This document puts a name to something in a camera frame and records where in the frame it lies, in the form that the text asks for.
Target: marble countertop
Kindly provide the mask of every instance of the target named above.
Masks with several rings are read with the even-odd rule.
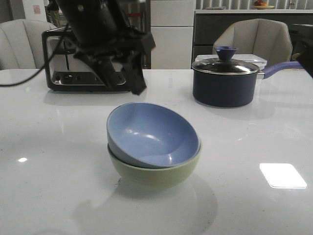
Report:
[[[2,70],[0,82],[34,71]],[[140,96],[53,92],[43,72],[0,89],[1,235],[312,234],[313,80],[305,71],[258,80],[253,101],[239,108],[197,102],[192,70],[143,72]],[[109,113],[141,101],[182,115],[202,142],[194,173],[167,190],[129,185],[107,151]]]

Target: stacked bowls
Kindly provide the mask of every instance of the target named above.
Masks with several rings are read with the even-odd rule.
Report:
[[[194,170],[201,152],[182,116],[152,103],[127,103],[107,120],[108,151],[117,172],[148,188],[170,188]]]

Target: fruit bowl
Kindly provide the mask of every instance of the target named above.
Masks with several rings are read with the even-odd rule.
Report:
[[[264,5],[264,6],[256,6],[256,5],[252,5],[255,9],[258,10],[268,10],[268,9],[273,9],[275,6],[270,6],[270,5]]]

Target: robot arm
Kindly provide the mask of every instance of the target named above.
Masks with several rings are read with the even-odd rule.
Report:
[[[116,0],[57,0],[74,37],[75,58],[86,63],[109,88],[127,83],[134,94],[146,84],[141,57],[155,47],[152,34],[131,27]],[[121,78],[113,63],[122,65]]]

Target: pot lid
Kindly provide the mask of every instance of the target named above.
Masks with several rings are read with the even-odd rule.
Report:
[[[244,75],[256,73],[259,67],[255,64],[245,62],[242,60],[220,60],[219,58],[210,58],[195,61],[191,65],[192,69],[219,75]]]

